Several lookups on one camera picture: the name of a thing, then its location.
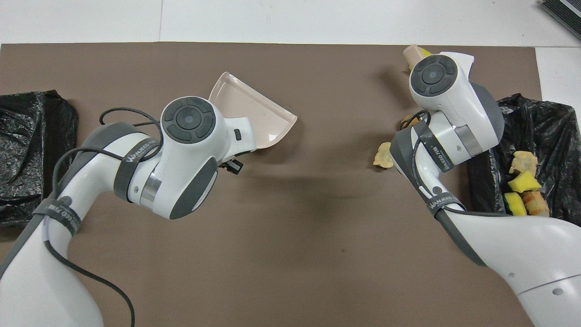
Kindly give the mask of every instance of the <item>brown table surface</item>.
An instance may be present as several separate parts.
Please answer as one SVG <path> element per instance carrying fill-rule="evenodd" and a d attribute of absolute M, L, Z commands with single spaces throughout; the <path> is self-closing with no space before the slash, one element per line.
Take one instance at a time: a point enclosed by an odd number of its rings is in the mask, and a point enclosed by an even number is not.
<path fill-rule="evenodd" d="M 474 55 L 472 81 L 497 99 L 541 98 L 533 48 L 426 48 Z M 192 215 L 168 221 L 112 194 L 97 199 L 69 258 L 131 297 L 136 326 L 531 326 L 508 285 L 456 248 L 404 177 L 371 164 L 418 110 L 403 49 L 3 44 L 0 93 L 56 89 L 79 112 L 79 144 L 102 111 L 159 116 L 174 98 L 207 98 L 224 71 L 299 117 L 276 146 L 241 157 L 240 175 L 221 171 Z M 469 202 L 463 166 L 442 179 Z M 1 231 L 0 258 L 16 235 Z M 106 326 L 129 325 L 114 291 L 80 279 Z"/>

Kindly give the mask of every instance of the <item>black plastic bag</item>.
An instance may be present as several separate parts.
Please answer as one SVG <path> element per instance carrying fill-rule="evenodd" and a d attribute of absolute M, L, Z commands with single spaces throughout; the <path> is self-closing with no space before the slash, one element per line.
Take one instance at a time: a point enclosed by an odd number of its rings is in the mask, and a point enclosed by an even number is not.
<path fill-rule="evenodd" d="M 50 194 L 56 161 L 77 144 L 77 122 L 55 90 L 0 96 L 0 227 L 26 226 Z"/>
<path fill-rule="evenodd" d="M 536 179 L 551 217 L 581 226 L 581 143 L 575 110 L 570 106 L 527 99 L 520 94 L 498 101 L 504 116 L 500 144 L 468 161 L 472 206 L 480 212 L 503 212 L 503 194 L 515 151 L 539 160 Z"/>

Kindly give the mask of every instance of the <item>white floor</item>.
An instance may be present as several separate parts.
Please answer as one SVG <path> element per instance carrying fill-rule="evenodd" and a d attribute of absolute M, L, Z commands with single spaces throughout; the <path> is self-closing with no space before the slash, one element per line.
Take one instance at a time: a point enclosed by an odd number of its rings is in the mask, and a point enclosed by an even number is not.
<path fill-rule="evenodd" d="M 536 47 L 543 99 L 581 108 L 581 41 L 537 0 L 0 1 L 0 44 L 155 41 Z"/>

